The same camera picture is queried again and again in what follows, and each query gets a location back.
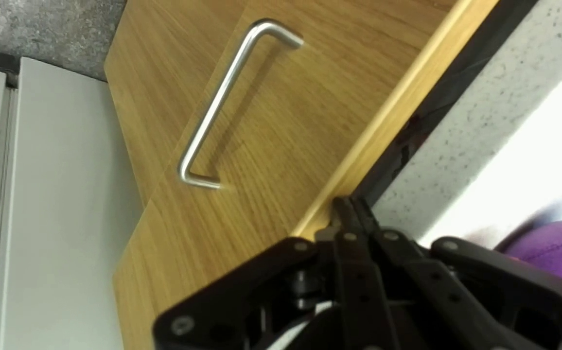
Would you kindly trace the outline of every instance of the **black machine part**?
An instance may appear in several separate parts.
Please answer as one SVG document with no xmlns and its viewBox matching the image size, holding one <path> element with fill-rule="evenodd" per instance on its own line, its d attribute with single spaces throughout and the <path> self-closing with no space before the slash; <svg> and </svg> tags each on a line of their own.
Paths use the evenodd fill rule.
<svg viewBox="0 0 562 350">
<path fill-rule="evenodd" d="M 454 238 L 429 252 L 334 201 L 316 244 L 287 238 L 165 312 L 157 350 L 562 350 L 562 281 Z"/>
</svg>

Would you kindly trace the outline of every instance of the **wood grain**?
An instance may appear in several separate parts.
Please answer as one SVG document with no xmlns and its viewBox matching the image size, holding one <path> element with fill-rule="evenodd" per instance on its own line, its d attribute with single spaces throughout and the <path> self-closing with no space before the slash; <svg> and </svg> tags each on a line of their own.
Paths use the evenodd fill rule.
<svg viewBox="0 0 562 350">
<path fill-rule="evenodd" d="M 258 42 L 192 168 L 215 176 L 221 191 L 174 180 L 198 123 L 184 121 L 116 271 L 126 349 L 149 350 L 149 329 L 163 310 L 244 259 L 289 234 L 322 228 L 328 199 L 359 184 L 489 7 L 250 0 L 192 116 L 200 116 L 233 49 L 260 18 L 281 22 L 305 46 Z"/>
<path fill-rule="evenodd" d="M 130 0 L 104 63 L 145 203 L 223 53 L 244 0 Z"/>
</svg>

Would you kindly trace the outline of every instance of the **metal handle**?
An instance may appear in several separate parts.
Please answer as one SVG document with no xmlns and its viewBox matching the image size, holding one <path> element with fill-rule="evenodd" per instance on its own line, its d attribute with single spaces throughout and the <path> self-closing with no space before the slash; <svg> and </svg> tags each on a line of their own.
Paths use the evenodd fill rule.
<svg viewBox="0 0 562 350">
<path fill-rule="evenodd" d="M 180 158 L 178 178 L 182 184 L 192 186 L 192 187 L 204 187 L 204 189 L 219 189 L 219 182 L 192 176 L 192 174 L 188 174 L 188 168 L 190 168 L 192 160 L 196 158 L 196 154 L 198 154 L 211 123 L 215 121 L 217 112 L 221 110 L 229 90 L 233 88 L 240 69 L 244 67 L 254 44 L 262 36 L 272 36 L 293 49 L 303 46 L 303 40 L 299 36 L 291 34 L 289 30 L 285 30 L 283 26 L 274 24 L 274 22 L 258 22 L 246 32 L 246 36 L 242 38 L 242 42 L 239 46 L 239 51 L 235 53 L 233 61 L 229 63 L 229 69 L 227 69 L 221 84 L 217 86 L 213 100 L 205 108 L 204 117 L 198 125 L 194 137 L 188 141 L 188 147 Z"/>
</svg>

